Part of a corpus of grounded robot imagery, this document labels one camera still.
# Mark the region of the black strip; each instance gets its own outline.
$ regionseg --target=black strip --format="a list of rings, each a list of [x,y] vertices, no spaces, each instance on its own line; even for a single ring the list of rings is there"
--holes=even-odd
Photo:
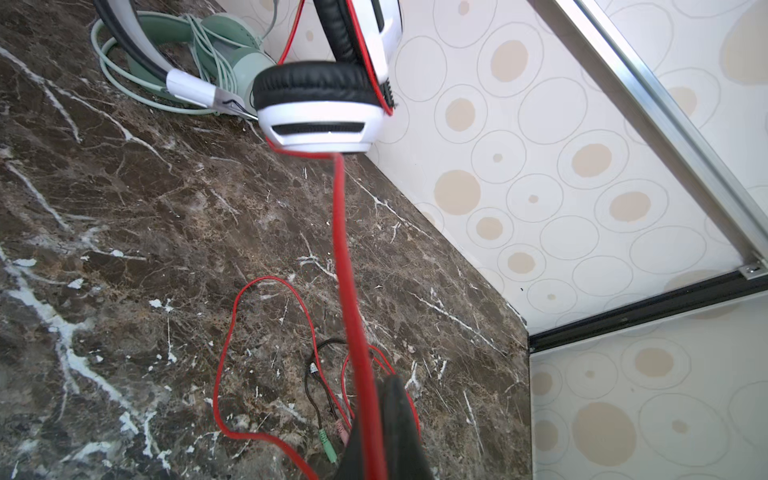
[[[131,40],[131,37],[123,29],[109,4],[105,0],[94,0],[94,7],[96,8],[96,13],[98,13],[98,16],[104,22],[104,25],[106,25],[107,30],[109,30],[114,39],[118,41],[118,45],[137,61],[139,65],[146,68],[154,77],[165,82],[168,72],[166,72],[160,65],[157,65],[150,60],[133,40]]]
[[[384,31],[384,14],[379,0],[371,0],[373,4],[373,14],[376,16],[376,24],[379,26],[379,33]]]
[[[366,124],[359,121],[316,121],[301,124],[273,125],[272,130],[278,135],[354,133],[362,131]]]
[[[768,275],[747,280],[731,272],[528,337],[531,353],[553,349],[768,290]]]

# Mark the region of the thin black wire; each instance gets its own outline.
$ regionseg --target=thin black wire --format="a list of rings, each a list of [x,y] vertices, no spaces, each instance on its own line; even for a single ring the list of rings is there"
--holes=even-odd
[[[317,345],[317,353],[319,355],[320,350],[324,346],[332,345],[334,343],[338,344],[344,344],[346,345],[346,340],[340,339],[340,338],[330,338],[328,340],[323,340]],[[317,364],[319,362],[319,358],[315,358],[315,352],[314,350],[307,356],[306,358],[306,365],[304,367],[304,392],[306,393],[306,397],[309,399],[310,403],[312,404],[312,407],[315,409],[315,413],[317,414],[317,428],[321,429],[323,427],[323,419],[320,414],[320,408],[317,406],[317,403],[315,403],[315,399],[312,397],[312,394],[310,393],[310,386],[307,382],[307,379],[310,377],[310,365],[312,365],[313,362]],[[326,399],[328,400],[328,409],[333,415],[333,418],[338,420],[339,416],[336,414],[336,409],[333,406],[333,394],[328,390],[328,387],[325,383],[323,383],[322,379],[319,377],[317,373],[311,373],[312,378],[315,379],[322,387],[323,391],[326,393]]]

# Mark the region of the black leather padding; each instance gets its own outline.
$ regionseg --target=black leather padding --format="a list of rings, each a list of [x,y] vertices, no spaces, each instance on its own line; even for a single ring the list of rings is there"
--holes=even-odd
[[[379,105],[365,68],[332,61],[276,65],[253,81],[253,107],[295,101],[353,101]]]
[[[336,61],[363,65],[346,0],[315,0],[315,10]]]

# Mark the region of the silver metal strip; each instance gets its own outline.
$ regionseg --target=silver metal strip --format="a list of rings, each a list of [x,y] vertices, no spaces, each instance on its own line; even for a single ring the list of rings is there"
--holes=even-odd
[[[768,259],[768,217],[594,0],[553,0],[671,148],[670,168],[745,263]],[[664,159],[669,166],[670,159]]]

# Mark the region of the metal bracket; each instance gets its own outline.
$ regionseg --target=metal bracket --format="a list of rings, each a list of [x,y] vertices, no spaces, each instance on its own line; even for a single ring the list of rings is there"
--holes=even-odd
[[[768,262],[766,262],[765,259],[761,259],[755,263],[742,266],[739,268],[739,271],[742,275],[744,275],[744,278],[747,280],[752,280],[754,278],[768,275]]]

